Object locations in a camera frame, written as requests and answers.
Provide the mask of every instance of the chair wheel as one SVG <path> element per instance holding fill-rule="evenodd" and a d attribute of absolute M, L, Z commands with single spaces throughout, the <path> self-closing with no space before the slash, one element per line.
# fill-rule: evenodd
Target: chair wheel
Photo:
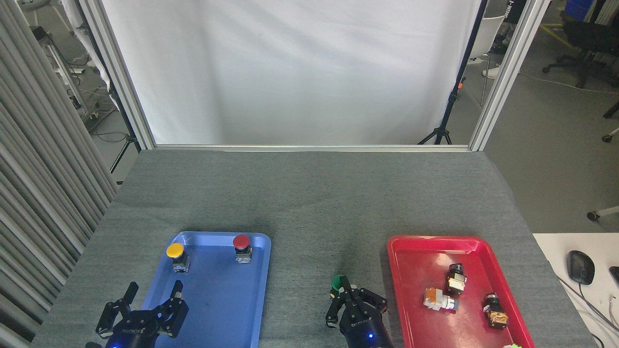
<path fill-rule="evenodd" d="M 587 219 L 589 219 L 591 221 L 595 221 L 595 220 L 597 220 L 599 218 L 600 218 L 600 216 L 597 215 L 597 213 L 594 212 L 594 211 L 590 211 L 590 212 L 587 213 Z"/>

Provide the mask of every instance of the green object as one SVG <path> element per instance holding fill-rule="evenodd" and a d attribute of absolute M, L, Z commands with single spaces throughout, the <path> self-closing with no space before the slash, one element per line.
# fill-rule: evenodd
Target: green object
<path fill-rule="evenodd" d="M 335 277 L 333 277 L 333 280 L 331 281 L 331 287 L 336 292 L 339 292 L 340 288 L 342 287 L 342 283 L 340 281 L 341 277 L 344 277 L 344 275 L 343 274 L 338 274 Z"/>

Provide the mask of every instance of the gray curtain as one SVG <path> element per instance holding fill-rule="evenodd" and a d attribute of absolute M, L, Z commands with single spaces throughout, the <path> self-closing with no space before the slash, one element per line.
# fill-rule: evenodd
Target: gray curtain
<path fill-rule="evenodd" d="M 0 346 L 27 347 L 116 192 L 14 0 L 0 0 Z"/>

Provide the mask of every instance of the tripod stand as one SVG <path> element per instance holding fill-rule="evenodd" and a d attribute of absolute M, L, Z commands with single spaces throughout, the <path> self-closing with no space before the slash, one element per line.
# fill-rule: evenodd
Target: tripod stand
<path fill-rule="evenodd" d="M 477 38 L 477 32 L 479 31 L 479 24 L 482 22 L 483 13 L 486 10 L 486 4 L 488 4 L 488 0 L 482 0 L 479 4 L 479 10 L 477 11 L 477 16 L 475 18 L 475 23 L 473 24 L 473 30 L 470 33 L 469 42 L 466 46 L 466 50 L 464 51 L 464 56 L 462 57 L 462 63 L 460 64 L 460 70 L 458 71 L 458 76 L 456 78 L 456 84 L 454 88 L 451 90 L 449 94 L 449 99 L 447 103 L 447 107 L 445 108 L 445 114 L 443 114 L 443 120 L 441 121 L 441 125 L 438 128 L 435 128 L 432 133 L 430 133 L 427 137 L 423 138 L 417 145 L 424 145 L 428 140 L 432 139 L 432 137 L 436 136 L 436 140 L 434 141 L 435 145 L 440 145 L 441 140 L 445 138 L 448 145 L 451 145 L 451 138 L 449 137 L 449 131 L 446 129 L 447 121 L 449 121 L 449 114 L 451 114 L 451 109 L 454 108 L 454 103 L 458 98 L 458 90 L 462 87 L 462 76 L 464 75 L 464 69 L 466 68 L 467 62 L 469 60 L 470 52 L 473 50 L 473 44 L 475 43 L 475 38 Z"/>

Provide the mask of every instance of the white desk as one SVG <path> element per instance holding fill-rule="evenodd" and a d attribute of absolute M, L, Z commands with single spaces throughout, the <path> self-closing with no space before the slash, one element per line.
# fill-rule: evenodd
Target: white desk
<path fill-rule="evenodd" d="M 619 233 L 535 233 L 533 236 L 554 272 L 576 291 L 578 284 L 567 273 L 567 254 L 570 250 L 580 250 L 589 255 L 595 264 L 595 277 L 591 285 L 582 286 L 582 292 L 606 317 L 609 317 L 611 297 L 618 297 L 613 300 L 612 311 L 616 318 L 619 317 L 619 287 L 608 271 L 610 266 L 619 266 Z M 597 320 L 598 317 L 578 296 L 564 288 L 589 331 L 603 340 L 606 348 L 619 348 L 619 334 L 614 334 L 601 320 Z"/>

